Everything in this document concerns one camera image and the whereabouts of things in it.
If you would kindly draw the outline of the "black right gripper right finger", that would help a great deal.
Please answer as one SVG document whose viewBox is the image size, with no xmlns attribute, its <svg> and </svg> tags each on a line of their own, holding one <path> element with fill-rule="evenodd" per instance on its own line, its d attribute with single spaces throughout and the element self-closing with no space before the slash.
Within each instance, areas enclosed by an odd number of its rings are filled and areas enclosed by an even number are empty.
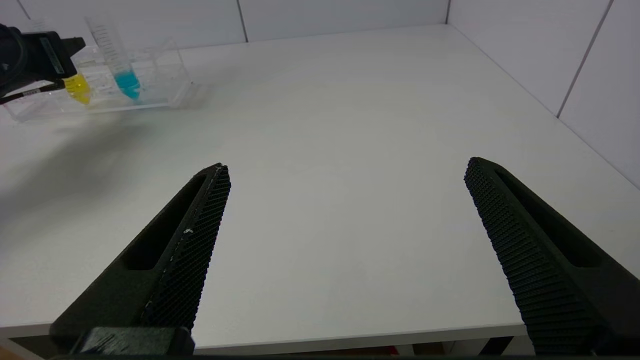
<svg viewBox="0 0 640 360">
<path fill-rule="evenodd" d="M 496 162 L 464 182 L 535 353 L 637 356 L 640 281 Z"/>
</svg>

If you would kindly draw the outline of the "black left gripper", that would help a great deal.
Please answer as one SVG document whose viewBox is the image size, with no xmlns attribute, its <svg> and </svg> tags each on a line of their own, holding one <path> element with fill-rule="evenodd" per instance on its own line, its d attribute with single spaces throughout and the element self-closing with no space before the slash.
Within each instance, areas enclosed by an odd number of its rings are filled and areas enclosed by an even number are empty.
<svg viewBox="0 0 640 360">
<path fill-rule="evenodd" d="M 37 79 L 29 73 L 30 57 L 36 57 L 46 80 L 64 80 L 78 74 L 73 56 L 86 47 L 82 37 L 62 38 L 54 30 L 23 33 L 16 27 L 0 25 L 0 95 L 17 100 L 37 93 L 26 89 Z"/>
</svg>

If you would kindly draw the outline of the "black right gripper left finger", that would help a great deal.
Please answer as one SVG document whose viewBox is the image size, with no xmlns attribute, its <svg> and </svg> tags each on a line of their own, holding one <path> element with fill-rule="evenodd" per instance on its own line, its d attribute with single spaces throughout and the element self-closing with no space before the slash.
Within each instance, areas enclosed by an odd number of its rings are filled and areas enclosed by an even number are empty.
<svg viewBox="0 0 640 360">
<path fill-rule="evenodd" d="M 224 164 L 196 173 L 53 322 L 52 341 L 69 350 L 96 327 L 192 330 L 231 187 Z"/>
</svg>

